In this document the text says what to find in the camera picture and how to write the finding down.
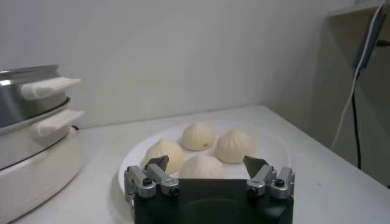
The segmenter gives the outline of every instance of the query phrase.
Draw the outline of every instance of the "white cable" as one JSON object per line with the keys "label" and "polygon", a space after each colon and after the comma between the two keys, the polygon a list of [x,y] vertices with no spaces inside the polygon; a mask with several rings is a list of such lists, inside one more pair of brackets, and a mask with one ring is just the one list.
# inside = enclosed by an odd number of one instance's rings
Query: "white cable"
{"label": "white cable", "polygon": [[336,145],[336,142],[337,142],[337,139],[339,138],[339,135],[340,135],[340,130],[341,130],[341,127],[342,127],[342,122],[344,121],[344,116],[346,115],[346,112],[347,112],[347,109],[348,109],[348,106],[349,104],[351,103],[351,99],[352,99],[352,96],[353,96],[353,93],[355,92],[355,86],[356,86],[356,78],[358,77],[358,74],[359,74],[359,71],[360,71],[360,67],[361,67],[361,64],[363,62],[363,58],[366,54],[366,51],[367,51],[367,48],[368,48],[368,44],[369,44],[369,41],[370,41],[370,38],[371,38],[371,34],[372,34],[372,29],[373,29],[373,26],[374,26],[374,22],[375,20],[377,19],[377,16],[378,16],[378,13],[380,11],[380,9],[383,7],[383,5],[385,4],[387,0],[383,0],[381,2],[381,4],[378,6],[377,8],[377,11],[375,12],[374,16],[372,17],[371,19],[371,23],[370,23],[370,28],[368,30],[368,34],[367,34],[367,38],[366,38],[366,43],[364,45],[364,48],[363,48],[363,53],[361,54],[361,57],[360,57],[360,60],[359,60],[359,63],[358,63],[358,66],[356,67],[356,70],[355,70],[355,74],[353,75],[353,81],[352,81],[352,87],[351,87],[351,92],[349,94],[349,97],[348,97],[348,100],[347,100],[347,103],[341,113],[341,118],[340,118],[340,121],[339,121],[339,125],[337,127],[337,132],[336,132],[336,135],[335,135],[335,138],[333,139],[333,142],[331,144],[331,149],[333,150],[335,145]]}

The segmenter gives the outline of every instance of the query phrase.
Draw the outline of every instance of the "baozi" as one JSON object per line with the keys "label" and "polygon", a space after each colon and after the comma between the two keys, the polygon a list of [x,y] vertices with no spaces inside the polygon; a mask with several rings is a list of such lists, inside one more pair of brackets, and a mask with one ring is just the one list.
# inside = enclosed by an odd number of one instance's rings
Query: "baozi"
{"label": "baozi", "polygon": [[159,140],[147,150],[145,157],[141,162],[141,168],[143,169],[150,159],[165,155],[169,158],[165,172],[167,174],[173,174],[179,171],[184,163],[185,153],[178,144],[165,139]]}
{"label": "baozi", "polygon": [[215,154],[225,163],[243,163],[244,156],[254,154],[254,148],[253,136],[244,131],[233,129],[219,138]]}
{"label": "baozi", "polygon": [[214,146],[215,139],[213,127],[195,122],[183,131],[181,143],[188,150],[200,151]]}
{"label": "baozi", "polygon": [[224,165],[218,159],[197,155],[185,161],[179,172],[180,178],[216,179],[224,178]]}

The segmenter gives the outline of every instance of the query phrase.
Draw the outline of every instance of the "shelf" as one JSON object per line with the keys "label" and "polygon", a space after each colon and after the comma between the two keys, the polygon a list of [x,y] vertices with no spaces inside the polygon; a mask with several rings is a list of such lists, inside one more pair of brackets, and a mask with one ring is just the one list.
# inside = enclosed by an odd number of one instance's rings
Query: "shelf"
{"label": "shelf", "polygon": [[357,3],[341,9],[331,10],[328,13],[328,16],[339,16],[339,15],[346,15],[349,13],[365,12],[365,11],[373,10],[376,9],[381,2],[382,0],[372,0],[369,2]]}

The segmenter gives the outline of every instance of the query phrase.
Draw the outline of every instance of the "white handle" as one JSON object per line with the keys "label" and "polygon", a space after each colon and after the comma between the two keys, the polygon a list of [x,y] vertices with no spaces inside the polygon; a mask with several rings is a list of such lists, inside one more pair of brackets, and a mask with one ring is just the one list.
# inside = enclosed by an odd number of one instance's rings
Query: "white handle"
{"label": "white handle", "polygon": [[69,87],[80,83],[80,79],[68,79],[64,77],[42,80],[22,85],[21,94],[27,100],[42,99],[64,92]]}
{"label": "white handle", "polygon": [[49,136],[83,116],[84,111],[63,110],[56,115],[38,121],[31,126],[34,137]]}

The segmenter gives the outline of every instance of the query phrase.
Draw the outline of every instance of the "white table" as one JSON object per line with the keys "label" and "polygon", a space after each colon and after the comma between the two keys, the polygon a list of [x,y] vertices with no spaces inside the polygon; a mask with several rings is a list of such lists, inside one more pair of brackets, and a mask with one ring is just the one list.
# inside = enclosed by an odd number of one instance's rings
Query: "white table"
{"label": "white table", "polygon": [[389,189],[261,106],[82,130],[83,169],[17,223],[132,223],[117,181],[123,157],[172,125],[213,119],[267,127],[289,146],[296,173],[294,223],[390,223]]}

